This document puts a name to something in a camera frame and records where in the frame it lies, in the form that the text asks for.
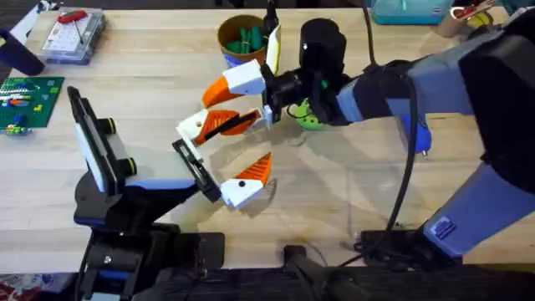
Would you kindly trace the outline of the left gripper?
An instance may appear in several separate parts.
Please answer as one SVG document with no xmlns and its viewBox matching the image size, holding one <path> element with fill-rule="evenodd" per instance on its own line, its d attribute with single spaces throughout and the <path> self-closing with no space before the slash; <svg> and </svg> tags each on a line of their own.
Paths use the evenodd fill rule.
<svg viewBox="0 0 535 301">
<path fill-rule="evenodd" d="M 241 115 L 234 110 L 201 110 L 179 123 L 183 139 L 172 142 L 168 150 L 128 145 L 114 136 L 113 150 L 130 173 L 122 195 L 138 210 L 136 225 L 150 225 L 197 194 L 210 202 L 222 198 L 234 209 L 247 205 L 269 180 L 272 154 L 219 185 L 195 146 L 216 135 L 243 134 L 253 123 L 253 111 Z"/>
</svg>

